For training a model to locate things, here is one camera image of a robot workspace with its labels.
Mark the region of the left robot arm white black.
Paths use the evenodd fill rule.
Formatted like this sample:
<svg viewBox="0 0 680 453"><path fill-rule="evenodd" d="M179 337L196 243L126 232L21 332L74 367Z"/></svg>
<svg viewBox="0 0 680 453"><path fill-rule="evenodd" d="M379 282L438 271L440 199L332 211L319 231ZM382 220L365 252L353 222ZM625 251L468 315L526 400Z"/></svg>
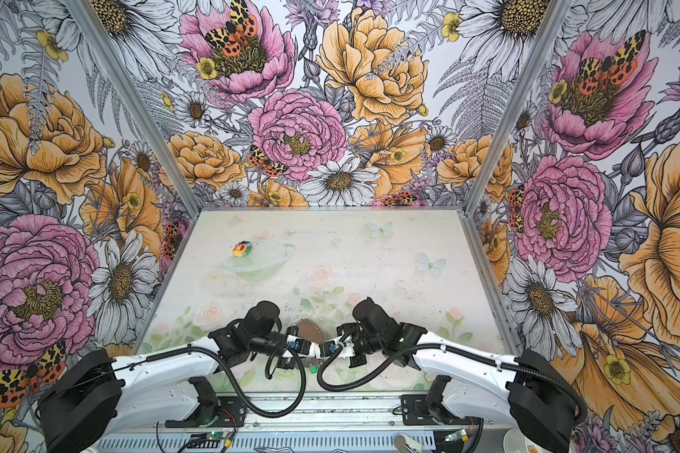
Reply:
<svg viewBox="0 0 680 453"><path fill-rule="evenodd" d="M152 423L212 424L220 402L211 375L223 373L236 386L232 368L257 354L300 366L310 352L296 330L281 333L279 315L276 304L261 301L244 318L179 347L116 358L104 349L86 355L38 401L47 451L81 452L106 434Z"/></svg>

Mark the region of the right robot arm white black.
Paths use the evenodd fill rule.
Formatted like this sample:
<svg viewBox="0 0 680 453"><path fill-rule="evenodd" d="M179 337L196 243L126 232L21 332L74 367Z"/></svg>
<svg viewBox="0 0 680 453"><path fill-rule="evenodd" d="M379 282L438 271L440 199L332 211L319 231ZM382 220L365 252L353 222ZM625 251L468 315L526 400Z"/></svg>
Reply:
<svg viewBox="0 0 680 453"><path fill-rule="evenodd" d="M446 411L514 425L551 452L569 451L572 432L589 413L572 385L531 349L514 356L466 347L427 328L397 322L371 298L361 301L352 316L353 322L336 329L351 365L374 353L385 360L366 377L341 385L343 391L374 381L391 365L411 367L440 381L428 394L434 418Z"/></svg>

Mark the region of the colourful small toy ball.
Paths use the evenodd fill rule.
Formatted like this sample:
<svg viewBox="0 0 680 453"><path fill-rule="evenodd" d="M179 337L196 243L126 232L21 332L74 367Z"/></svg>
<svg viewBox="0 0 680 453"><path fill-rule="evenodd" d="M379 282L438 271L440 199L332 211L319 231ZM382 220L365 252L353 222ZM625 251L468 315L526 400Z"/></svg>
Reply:
<svg viewBox="0 0 680 453"><path fill-rule="evenodd" d="M232 256L234 258L245 258L252 250L252 243L250 241L241 241L232 249Z"/></svg>

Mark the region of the white paper cup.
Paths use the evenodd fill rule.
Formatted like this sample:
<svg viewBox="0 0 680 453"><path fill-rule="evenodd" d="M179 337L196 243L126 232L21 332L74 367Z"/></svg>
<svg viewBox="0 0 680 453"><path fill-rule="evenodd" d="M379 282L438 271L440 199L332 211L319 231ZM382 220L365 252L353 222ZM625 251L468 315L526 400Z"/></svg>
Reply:
<svg viewBox="0 0 680 453"><path fill-rule="evenodd" d="M508 430L502 440L504 453L540 453L538 446L528 439L518 428Z"/></svg>

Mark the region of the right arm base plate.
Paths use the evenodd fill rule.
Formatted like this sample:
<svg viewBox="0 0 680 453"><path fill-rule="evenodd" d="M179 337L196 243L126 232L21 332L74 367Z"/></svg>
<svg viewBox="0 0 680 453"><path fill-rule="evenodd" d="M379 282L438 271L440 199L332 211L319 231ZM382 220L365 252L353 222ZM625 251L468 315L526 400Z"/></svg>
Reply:
<svg viewBox="0 0 680 453"><path fill-rule="evenodd" d="M432 402L426 394L402 394L400 416L404 426L462 426L471 420L453 415L440 402Z"/></svg>

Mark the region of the aluminium front rail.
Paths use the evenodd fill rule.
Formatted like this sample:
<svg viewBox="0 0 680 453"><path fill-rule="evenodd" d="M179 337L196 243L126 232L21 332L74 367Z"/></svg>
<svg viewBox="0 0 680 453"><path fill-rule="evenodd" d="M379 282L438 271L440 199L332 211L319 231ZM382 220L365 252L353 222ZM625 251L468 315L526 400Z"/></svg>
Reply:
<svg viewBox="0 0 680 453"><path fill-rule="evenodd" d="M485 424L493 427L515 427L517 423L510 414L510 409L492 396L483 396L473 390L470 385L463 384L458 388L448 386L450 396L440 398L440 402L453 415L461 418L481 418ZM280 418L267 418L253 413L249 409L245 426L239 430L248 432L270 431L306 431L306 430L381 430L389 427L404 427L400 416L400 396L402 394L426 394L426 392L359 392L349 394L330 394L311 392L292 413ZM139 414L126 421L111 421L106 435L131 430L150 430L166 428L164 422L181 421L189 415L182 411L170 409L150 409L147 403L136 405ZM454 426L408 426L445 428ZM231 428L167 428L168 430L207 431L230 430Z"/></svg>

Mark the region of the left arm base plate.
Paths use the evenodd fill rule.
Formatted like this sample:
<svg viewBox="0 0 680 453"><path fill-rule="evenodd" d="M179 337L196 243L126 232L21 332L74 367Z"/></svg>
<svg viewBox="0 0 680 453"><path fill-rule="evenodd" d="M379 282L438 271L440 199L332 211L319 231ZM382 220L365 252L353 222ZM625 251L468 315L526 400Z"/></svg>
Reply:
<svg viewBox="0 0 680 453"><path fill-rule="evenodd" d="M221 396L213 405L203 402L186 419L164 422L166 428L242 428L249 414L238 396Z"/></svg>

